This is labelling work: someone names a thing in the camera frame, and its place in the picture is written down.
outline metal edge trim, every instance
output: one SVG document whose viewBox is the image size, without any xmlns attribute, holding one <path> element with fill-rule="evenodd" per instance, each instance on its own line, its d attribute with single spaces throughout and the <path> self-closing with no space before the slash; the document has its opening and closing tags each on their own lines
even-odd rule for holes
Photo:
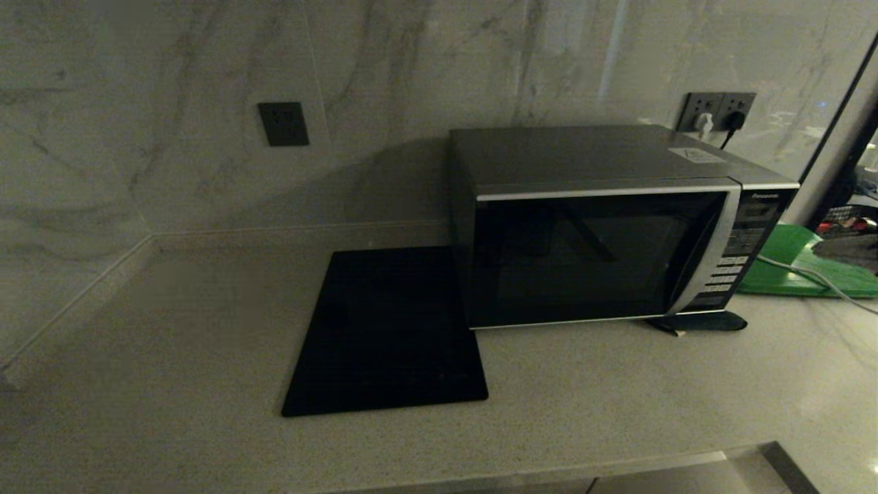
<svg viewBox="0 0 878 494">
<path fill-rule="evenodd" d="M 710 314 L 713 312 L 725 312 L 725 309 L 714 310 L 694 310 L 692 312 L 680 312 L 682 315 L 689 314 Z M 501 330 L 504 328 L 528 328 L 532 326 L 554 326 L 558 324 L 576 324 L 576 323 L 598 323 L 600 321 L 631 321 L 636 319 L 652 319 L 653 317 L 664 317 L 666 314 L 655 314 L 652 316 L 625 316 L 625 317 L 602 317 L 600 319 L 577 319 L 575 321 L 549 321 L 547 323 L 525 323 L 525 324 L 500 324 L 497 326 L 471 326 L 470 330 Z"/>
<path fill-rule="evenodd" d="M 731 229 L 735 224 L 735 217 L 738 214 L 738 203 L 741 201 L 740 187 L 729 191 L 729 195 L 725 198 L 723 211 L 720 213 L 719 221 L 716 222 L 713 235 L 710 236 L 707 250 L 698 265 L 692 278 L 683 288 L 677 300 L 671 304 L 671 308 L 665 316 L 673 316 L 683 310 L 690 302 L 701 292 L 702 287 L 710 280 L 713 271 L 719 265 L 720 259 L 723 257 L 725 246 L 729 243 Z"/>
<path fill-rule="evenodd" d="M 638 195 L 647 193 L 710 193 L 740 190 L 741 185 L 727 177 L 716 178 L 681 178 L 670 180 L 680 185 L 667 185 L 669 179 L 661 180 L 662 185 L 641 187 L 618 187 L 618 188 L 594 188 L 579 189 L 575 191 L 550 191 L 531 193 L 480 193 L 476 195 L 476 201 L 488 202 L 493 200 L 527 200 L 527 199 L 562 199 L 571 197 L 601 197 L 612 195 Z"/>
<path fill-rule="evenodd" d="M 795 190 L 799 188 L 798 184 L 750 184 L 742 185 L 746 191 L 770 191 L 775 189 Z"/>
</svg>

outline marble wall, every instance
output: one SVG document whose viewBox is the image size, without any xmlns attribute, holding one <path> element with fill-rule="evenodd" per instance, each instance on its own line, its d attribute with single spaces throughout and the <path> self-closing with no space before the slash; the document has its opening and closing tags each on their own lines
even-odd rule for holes
<svg viewBox="0 0 878 494">
<path fill-rule="evenodd" d="M 88 12 L 0 3 L 0 367 L 148 233 L 104 116 Z"/>
<path fill-rule="evenodd" d="M 859 0 L 6 0 L 0 361 L 148 231 L 443 218 L 453 127 L 672 127 L 689 91 L 756 91 L 728 149 L 798 178 L 876 25 Z M 267 146 L 272 100 L 310 146 Z"/>
</svg>

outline power socket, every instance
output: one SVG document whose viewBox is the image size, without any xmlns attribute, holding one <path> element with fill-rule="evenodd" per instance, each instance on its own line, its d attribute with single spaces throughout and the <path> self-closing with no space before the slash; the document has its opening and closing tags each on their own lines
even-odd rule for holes
<svg viewBox="0 0 878 494">
<path fill-rule="evenodd" d="M 727 92 L 720 103 L 719 111 L 714 115 L 714 130 L 729 130 L 729 116 L 734 112 L 741 112 L 744 115 L 750 113 L 753 106 L 753 100 L 756 99 L 755 92 Z"/>
<path fill-rule="evenodd" d="M 714 130 L 717 130 L 716 114 L 723 103 L 723 96 L 722 92 L 690 92 L 677 123 L 677 132 L 698 132 L 695 122 L 702 113 L 713 115 Z"/>
<path fill-rule="evenodd" d="M 310 143 L 301 103 L 260 103 L 257 106 L 269 146 L 307 146 Z"/>
<path fill-rule="evenodd" d="M 734 112 L 750 112 L 755 92 L 690 92 L 677 122 L 677 132 L 698 132 L 695 122 L 702 113 L 713 116 L 713 132 L 729 130 L 729 116 Z"/>
</svg>

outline green mat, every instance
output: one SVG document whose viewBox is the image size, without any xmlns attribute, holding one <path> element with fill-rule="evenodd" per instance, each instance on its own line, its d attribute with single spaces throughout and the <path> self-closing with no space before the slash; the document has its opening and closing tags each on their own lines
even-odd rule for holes
<svg viewBox="0 0 878 494">
<path fill-rule="evenodd" d="M 760 254 L 783 264 L 819 272 L 850 297 L 878 297 L 878 276 L 857 265 L 819 258 L 811 251 L 811 247 L 818 242 L 820 237 L 804 227 L 778 225 L 768 237 Z M 808 297 L 838 296 L 819 282 L 807 278 L 807 275 L 759 260 L 753 263 L 750 271 L 744 276 L 738 292 Z"/>
</svg>

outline black mat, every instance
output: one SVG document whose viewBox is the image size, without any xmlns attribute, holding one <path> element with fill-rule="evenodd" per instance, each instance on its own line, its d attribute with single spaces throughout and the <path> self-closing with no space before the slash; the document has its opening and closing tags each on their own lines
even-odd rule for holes
<svg viewBox="0 0 878 494">
<path fill-rule="evenodd" d="M 450 247 L 333 254 L 284 417 L 487 398 Z"/>
</svg>

